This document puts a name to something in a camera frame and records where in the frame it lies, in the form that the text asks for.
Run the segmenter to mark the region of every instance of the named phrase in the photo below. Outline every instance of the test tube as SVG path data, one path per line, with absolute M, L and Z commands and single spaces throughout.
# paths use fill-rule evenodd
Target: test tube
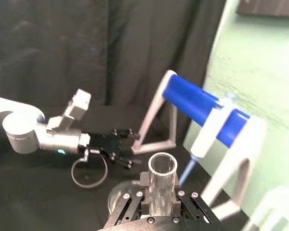
M 150 216 L 171 215 L 177 166 L 168 153 L 156 153 L 149 159 Z

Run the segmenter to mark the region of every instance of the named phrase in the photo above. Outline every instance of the black curtain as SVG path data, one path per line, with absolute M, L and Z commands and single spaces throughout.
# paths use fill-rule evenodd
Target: black curtain
M 82 88 L 91 105 L 147 109 L 167 69 L 202 86 L 224 3 L 0 0 L 0 96 L 47 110 Z M 179 113 L 178 141 L 188 125 Z
M 147 108 L 167 69 L 202 86 L 225 0 L 110 1 L 108 104 Z M 168 112 L 159 118 L 168 126 Z M 177 141 L 190 120 L 178 114 Z

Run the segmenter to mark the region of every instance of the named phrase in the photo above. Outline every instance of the green wall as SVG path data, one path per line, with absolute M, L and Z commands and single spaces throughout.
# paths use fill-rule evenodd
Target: green wall
M 238 2 L 228 0 L 225 7 L 204 89 L 218 97 L 235 93 L 243 111 L 269 123 L 242 206 L 250 216 L 267 191 L 289 183 L 289 18 L 237 15 Z M 191 124 L 187 150 L 199 129 Z M 216 141 L 200 164 L 212 174 L 226 150 Z

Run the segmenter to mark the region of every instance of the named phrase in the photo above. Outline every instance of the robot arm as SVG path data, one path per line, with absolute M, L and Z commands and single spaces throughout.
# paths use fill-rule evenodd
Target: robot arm
M 61 116 L 52 117 L 48 124 L 40 123 L 28 111 L 17 110 L 3 120 L 12 148 L 21 154 L 28 154 L 38 148 L 79 153 L 79 145 L 86 147 L 90 137 L 79 129 L 70 128 L 75 120 L 81 120 L 88 110 L 91 95 L 78 90 Z
M 30 115 L 40 123 L 45 121 L 45 115 L 40 109 L 29 104 L 0 98 L 0 126 L 3 119 L 12 112 Z

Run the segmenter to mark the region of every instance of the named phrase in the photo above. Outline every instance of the cable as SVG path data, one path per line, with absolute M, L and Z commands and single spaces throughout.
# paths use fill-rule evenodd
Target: cable
M 71 175 L 72 175 L 72 179 L 75 182 L 75 184 L 77 184 L 78 186 L 80 186 L 84 189 L 92 189 L 92 188 L 94 188 L 94 187 L 96 187 L 96 186 L 98 186 L 104 182 L 104 180 L 106 179 L 106 177 L 108 175 L 108 166 L 107 166 L 107 162 L 105 161 L 104 157 L 100 153 L 98 153 L 98 154 L 101 156 L 101 158 L 105 164 L 105 173 L 104 173 L 103 177 L 98 182 L 96 182 L 94 184 L 84 185 L 84 184 L 80 184 L 79 182 L 77 182 L 77 180 L 74 177 L 75 166 L 81 162 L 87 162 L 85 158 L 80 158 L 73 163 L 72 168 L 71 168 Z

